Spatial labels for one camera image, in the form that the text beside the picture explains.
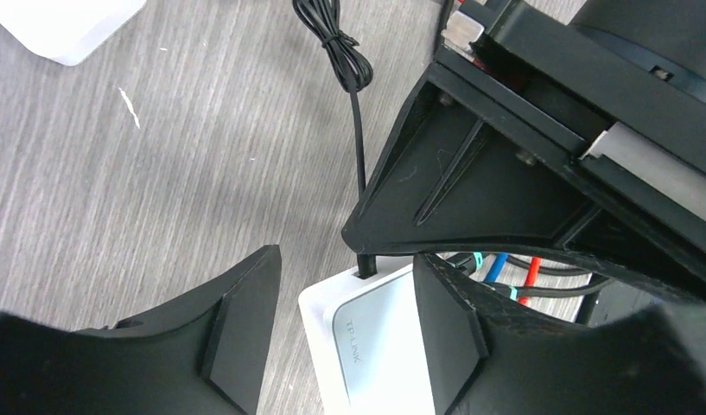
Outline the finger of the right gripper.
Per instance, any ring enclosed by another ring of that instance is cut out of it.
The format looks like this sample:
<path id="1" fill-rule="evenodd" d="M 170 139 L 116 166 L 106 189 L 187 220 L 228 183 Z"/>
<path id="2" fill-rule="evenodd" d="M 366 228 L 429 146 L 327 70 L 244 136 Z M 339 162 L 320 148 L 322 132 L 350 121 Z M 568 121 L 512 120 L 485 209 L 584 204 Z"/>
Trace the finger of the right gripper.
<path id="1" fill-rule="evenodd" d="M 341 235 L 357 253 L 541 256 L 706 302 L 706 254 L 440 64 L 405 100 Z"/>

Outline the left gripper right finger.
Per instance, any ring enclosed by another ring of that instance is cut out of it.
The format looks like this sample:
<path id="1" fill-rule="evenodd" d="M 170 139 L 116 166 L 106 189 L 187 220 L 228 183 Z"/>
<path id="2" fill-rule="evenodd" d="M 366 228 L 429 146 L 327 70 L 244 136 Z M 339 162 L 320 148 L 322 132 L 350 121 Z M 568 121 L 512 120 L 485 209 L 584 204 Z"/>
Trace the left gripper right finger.
<path id="1" fill-rule="evenodd" d="M 706 304 L 565 322 L 418 254 L 413 277 L 438 414 L 706 414 Z"/>

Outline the white network switch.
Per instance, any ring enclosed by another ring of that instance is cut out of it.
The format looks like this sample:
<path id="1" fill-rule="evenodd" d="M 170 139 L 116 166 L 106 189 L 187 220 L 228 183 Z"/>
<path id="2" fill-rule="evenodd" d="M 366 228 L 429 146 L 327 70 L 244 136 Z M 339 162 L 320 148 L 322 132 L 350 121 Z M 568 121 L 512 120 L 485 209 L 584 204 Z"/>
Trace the white network switch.
<path id="1" fill-rule="evenodd" d="M 27 50 L 73 67 L 141 11 L 145 0 L 0 0 L 0 25 Z"/>
<path id="2" fill-rule="evenodd" d="M 326 414 L 434 413 L 412 262 L 380 257 L 368 279 L 351 268 L 300 293 Z"/>

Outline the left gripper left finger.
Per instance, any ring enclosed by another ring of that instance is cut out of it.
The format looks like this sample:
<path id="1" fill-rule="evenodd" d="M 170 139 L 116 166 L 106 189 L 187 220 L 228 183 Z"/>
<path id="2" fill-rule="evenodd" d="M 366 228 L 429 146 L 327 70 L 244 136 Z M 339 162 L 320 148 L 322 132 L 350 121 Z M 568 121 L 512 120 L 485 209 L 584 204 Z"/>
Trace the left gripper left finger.
<path id="1" fill-rule="evenodd" d="M 216 278 L 108 329 L 0 311 L 0 414 L 253 414 L 282 256 L 263 246 Z"/>

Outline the black power adapter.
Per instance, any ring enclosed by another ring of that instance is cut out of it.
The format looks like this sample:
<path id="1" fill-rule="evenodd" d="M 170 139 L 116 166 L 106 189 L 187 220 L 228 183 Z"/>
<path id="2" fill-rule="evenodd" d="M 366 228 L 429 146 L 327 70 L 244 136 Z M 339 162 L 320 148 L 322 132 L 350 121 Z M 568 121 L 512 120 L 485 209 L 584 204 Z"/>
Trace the black power adapter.
<path id="1" fill-rule="evenodd" d="M 349 95 L 353 116 L 356 182 L 358 196 L 366 191 L 364 129 L 359 93 L 373 80 L 370 61 L 357 49 L 359 42 L 340 25 L 339 0 L 293 0 L 292 8 L 304 26 L 318 39 L 328 56 L 334 76 Z"/>

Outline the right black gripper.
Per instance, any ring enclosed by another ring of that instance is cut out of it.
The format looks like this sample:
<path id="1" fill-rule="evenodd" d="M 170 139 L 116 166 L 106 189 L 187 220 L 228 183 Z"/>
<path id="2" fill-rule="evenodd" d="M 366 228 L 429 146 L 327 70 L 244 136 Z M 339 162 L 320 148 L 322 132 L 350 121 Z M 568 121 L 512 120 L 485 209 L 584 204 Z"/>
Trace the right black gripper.
<path id="1" fill-rule="evenodd" d="M 446 1 L 436 57 L 706 254 L 706 1 Z"/>

